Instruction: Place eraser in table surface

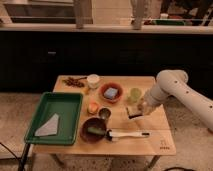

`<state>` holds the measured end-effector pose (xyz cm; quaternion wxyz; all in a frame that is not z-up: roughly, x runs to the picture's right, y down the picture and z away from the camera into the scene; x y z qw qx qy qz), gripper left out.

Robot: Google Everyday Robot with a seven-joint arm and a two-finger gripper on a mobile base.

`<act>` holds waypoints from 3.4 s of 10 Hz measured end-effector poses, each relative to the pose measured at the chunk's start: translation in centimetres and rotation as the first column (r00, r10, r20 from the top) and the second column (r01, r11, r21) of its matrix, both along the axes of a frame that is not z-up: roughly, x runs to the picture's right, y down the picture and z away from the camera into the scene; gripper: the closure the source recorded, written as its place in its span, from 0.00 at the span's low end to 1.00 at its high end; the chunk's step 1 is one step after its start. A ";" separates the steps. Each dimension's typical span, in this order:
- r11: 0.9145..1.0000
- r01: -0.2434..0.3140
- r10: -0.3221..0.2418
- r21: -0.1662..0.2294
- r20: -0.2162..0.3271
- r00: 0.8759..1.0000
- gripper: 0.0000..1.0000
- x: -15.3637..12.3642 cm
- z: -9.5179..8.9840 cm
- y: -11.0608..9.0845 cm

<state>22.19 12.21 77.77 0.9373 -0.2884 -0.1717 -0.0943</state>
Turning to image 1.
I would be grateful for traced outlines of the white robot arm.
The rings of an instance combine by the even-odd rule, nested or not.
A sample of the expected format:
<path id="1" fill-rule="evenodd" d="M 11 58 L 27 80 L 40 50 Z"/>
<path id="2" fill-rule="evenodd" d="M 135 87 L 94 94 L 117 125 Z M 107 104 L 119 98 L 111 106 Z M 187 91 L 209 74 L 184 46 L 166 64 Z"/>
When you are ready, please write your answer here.
<path id="1" fill-rule="evenodd" d="M 187 85 L 188 74 L 184 70 L 162 70 L 156 83 L 145 92 L 139 103 L 143 115 L 151 114 L 169 96 L 174 96 L 213 132 L 213 100 L 196 92 Z"/>

